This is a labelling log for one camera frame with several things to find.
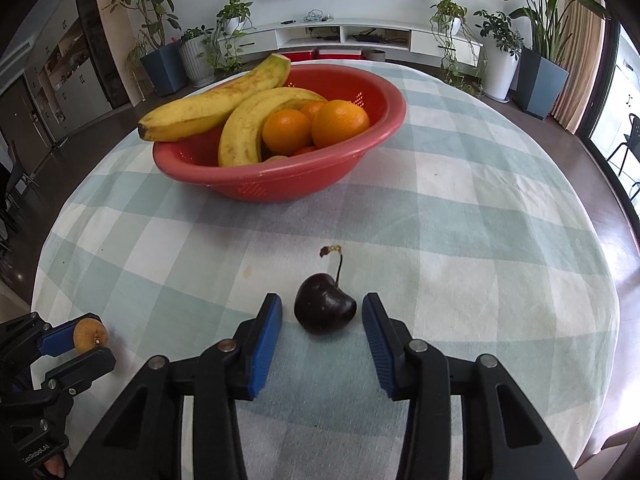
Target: tablecloth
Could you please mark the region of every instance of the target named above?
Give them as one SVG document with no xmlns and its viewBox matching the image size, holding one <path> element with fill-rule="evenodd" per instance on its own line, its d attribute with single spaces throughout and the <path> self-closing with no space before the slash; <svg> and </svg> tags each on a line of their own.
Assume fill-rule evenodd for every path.
<svg viewBox="0 0 640 480">
<path fill-rule="evenodd" d="M 267 292 L 284 324 L 265 389 L 238 402 L 252 479 L 395 478 L 405 402 L 380 389 L 360 313 L 341 333 L 296 323 L 300 283 L 335 272 L 358 304 L 445 354 L 495 354 L 575 461 L 609 383 L 618 300 L 571 185 L 523 131 L 479 100 L 410 68 L 329 61 L 377 73 L 404 94 L 399 131 L 339 183 L 290 203 L 236 202 L 174 182 L 128 135 L 66 202 L 42 250 L 33 307 L 54 325 L 94 312 L 116 369 L 78 397 L 69 454 L 150 356 L 200 354 L 253 317 Z M 40 359 L 41 380 L 52 359 Z M 183 476 L 190 478 L 186 405 Z M 462 459 L 454 403 L 452 478 Z"/>
</svg>

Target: screw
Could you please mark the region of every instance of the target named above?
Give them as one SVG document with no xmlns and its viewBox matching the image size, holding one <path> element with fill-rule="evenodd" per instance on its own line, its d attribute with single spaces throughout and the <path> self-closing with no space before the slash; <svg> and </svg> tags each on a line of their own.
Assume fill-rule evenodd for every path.
<svg viewBox="0 0 640 480">
<path fill-rule="evenodd" d="M 147 364 L 152 370 L 159 370 L 164 366 L 164 362 L 164 357 L 162 357 L 161 355 L 154 355 L 151 359 L 149 359 Z"/>
<path fill-rule="evenodd" d="M 429 345 L 422 339 L 411 339 L 411 341 L 409 341 L 409 348 L 414 352 L 420 353 L 425 352 L 429 348 Z"/>
<path fill-rule="evenodd" d="M 237 346 L 238 343 L 236 343 L 235 339 L 223 339 L 218 343 L 218 350 L 224 353 L 232 352 Z"/>
<path fill-rule="evenodd" d="M 498 365 L 498 359 L 496 359 L 491 354 L 482 354 L 480 356 L 480 362 L 487 368 L 495 368 Z"/>
</svg>

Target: cherry stem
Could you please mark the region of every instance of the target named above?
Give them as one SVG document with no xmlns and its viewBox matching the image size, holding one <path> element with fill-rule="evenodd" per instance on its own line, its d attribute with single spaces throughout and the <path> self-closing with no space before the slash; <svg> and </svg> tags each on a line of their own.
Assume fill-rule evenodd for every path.
<svg viewBox="0 0 640 480">
<path fill-rule="evenodd" d="M 327 245 L 320 249 L 320 257 L 327 256 L 331 252 L 337 252 L 340 254 L 340 263 L 338 264 L 338 272 L 335 273 L 335 286 L 338 286 L 340 282 L 340 269 L 342 268 L 342 247 L 340 245 Z"/>
</svg>

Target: brown door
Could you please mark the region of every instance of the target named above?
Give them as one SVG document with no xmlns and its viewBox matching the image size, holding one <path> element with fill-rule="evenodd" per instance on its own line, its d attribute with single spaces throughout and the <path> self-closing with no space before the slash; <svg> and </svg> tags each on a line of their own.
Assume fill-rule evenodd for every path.
<svg viewBox="0 0 640 480">
<path fill-rule="evenodd" d="M 27 173 L 33 173 L 51 149 L 29 91 L 19 78 L 0 96 L 0 132 L 15 147 Z"/>
</svg>

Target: fruit bowl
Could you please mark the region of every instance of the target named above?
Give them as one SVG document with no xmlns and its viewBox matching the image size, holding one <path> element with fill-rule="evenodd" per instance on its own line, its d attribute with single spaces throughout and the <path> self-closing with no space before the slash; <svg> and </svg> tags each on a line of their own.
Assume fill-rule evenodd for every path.
<svg viewBox="0 0 640 480">
<path fill-rule="evenodd" d="M 391 137 L 404 121 L 406 103 L 398 88 L 365 70 L 317 63 L 293 65 L 285 85 L 306 88 L 329 101 L 352 101 L 366 110 L 371 127 L 344 142 L 286 160 L 219 168 L 219 126 L 178 142 L 155 142 L 156 166 L 175 180 L 209 186 L 237 200 L 295 200 L 347 175 L 365 153 Z"/>
</svg>

